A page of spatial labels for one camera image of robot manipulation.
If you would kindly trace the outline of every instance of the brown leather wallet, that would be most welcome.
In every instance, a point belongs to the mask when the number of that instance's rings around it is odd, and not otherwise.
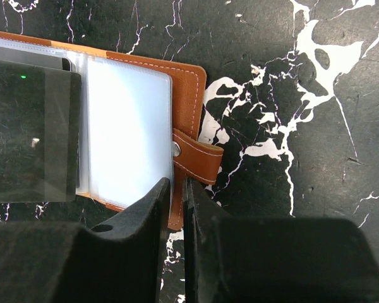
[[[197,142],[202,113],[203,93],[206,73],[200,66],[178,62],[163,61],[147,57],[109,52],[92,47],[67,44],[12,33],[0,32],[0,39],[24,42],[82,52],[128,64],[154,69],[172,78],[172,126],[173,141],[179,146],[180,153],[174,157],[174,194],[170,210],[169,228],[179,230],[183,226],[183,180],[186,175],[206,184],[215,184],[223,149]],[[121,211],[106,201],[106,207]]]

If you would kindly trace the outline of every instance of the tabletop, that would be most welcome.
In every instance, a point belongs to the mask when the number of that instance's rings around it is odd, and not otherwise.
[[[236,216],[350,219],[379,264],[379,0],[0,0],[0,30],[201,65],[199,140],[225,150],[211,198]],[[0,205],[2,222],[113,214]],[[166,249],[160,301],[183,303],[182,230]]]

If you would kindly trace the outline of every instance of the card holder wallet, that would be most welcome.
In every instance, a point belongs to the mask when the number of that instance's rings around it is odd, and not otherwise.
[[[222,148],[197,142],[202,114],[203,94],[207,78],[205,70],[200,66],[0,32],[0,45],[5,43],[17,45],[17,47],[25,48],[26,50],[28,48],[36,48],[41,53],[47,52],[48,54],[55,54],[55,56],[73,57],[75,59],[80,56],[81,59],[75,60],[77,62],[76,72],[78,73],[86,68],[87,58],[99,57],[152,69],[168,74],[171,77],[172,140],[178,145],[180,152],[173,158],[174,190],[170,209],[169,228],[179,230],[183,226],[184,178],[190,176],[205,184],[215,184],[223,156]],[[84,98],[87,98],[87,96],[84,93],[82,95],[83,102],[81,106],[83,107]],[[91,100],[90,102],[100,102],[100,100]],[[81,196],[95,198],[90,195],[90,191],[77,190],[76,193]],[[96,199],[108,208],[117,211],[123,210],[121,205]]]

